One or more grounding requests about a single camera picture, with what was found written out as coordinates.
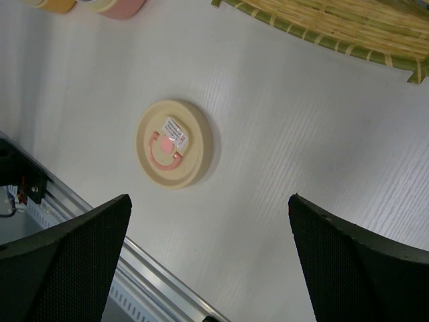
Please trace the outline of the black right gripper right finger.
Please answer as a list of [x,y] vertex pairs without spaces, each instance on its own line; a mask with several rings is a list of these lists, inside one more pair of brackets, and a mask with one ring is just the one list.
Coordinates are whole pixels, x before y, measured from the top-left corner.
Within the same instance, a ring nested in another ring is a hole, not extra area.
[[317,321],[427,321],[428,252],[341,219],[300,195],[289,219]]

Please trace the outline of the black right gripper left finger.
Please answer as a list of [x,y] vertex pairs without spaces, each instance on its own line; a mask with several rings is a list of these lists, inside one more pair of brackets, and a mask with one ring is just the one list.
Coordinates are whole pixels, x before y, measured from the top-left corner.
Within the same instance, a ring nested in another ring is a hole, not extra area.
[[2,321],[100,321],[125,239],[129,195],[1,245]]

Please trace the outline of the cream lid pink handle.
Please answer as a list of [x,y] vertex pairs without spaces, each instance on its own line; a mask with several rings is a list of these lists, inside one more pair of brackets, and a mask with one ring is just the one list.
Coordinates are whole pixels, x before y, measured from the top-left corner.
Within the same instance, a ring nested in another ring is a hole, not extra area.
[[201,180],[210,168],[212,130],[195,105],[182,100],[156,101],[141,116],[135,147],[151,180],[166,189],[183,189]]

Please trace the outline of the orange lunch box bowl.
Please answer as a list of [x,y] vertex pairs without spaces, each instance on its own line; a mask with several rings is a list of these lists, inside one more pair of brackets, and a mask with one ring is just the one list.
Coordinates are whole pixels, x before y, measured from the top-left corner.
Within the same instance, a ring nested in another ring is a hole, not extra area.
[[63,14],[74,7],[76,0],[21,0],[21,3],[50,13]]

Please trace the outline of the pink lunch box bowl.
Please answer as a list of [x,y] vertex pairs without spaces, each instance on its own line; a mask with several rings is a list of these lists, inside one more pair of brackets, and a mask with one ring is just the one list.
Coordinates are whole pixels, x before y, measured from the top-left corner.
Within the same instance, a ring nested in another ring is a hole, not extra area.
[[91,0],[78,1],[85,9],[110,19],[128,19],[135,15],[145,0]]

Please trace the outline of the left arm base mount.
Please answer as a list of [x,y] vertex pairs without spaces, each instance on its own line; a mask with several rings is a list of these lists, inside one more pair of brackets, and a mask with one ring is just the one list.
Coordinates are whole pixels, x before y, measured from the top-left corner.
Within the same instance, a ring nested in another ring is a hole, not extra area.
[[47,183],[48,176],[35,162],[1,138],[1,186],[16,186],[25,201],[40,204]]

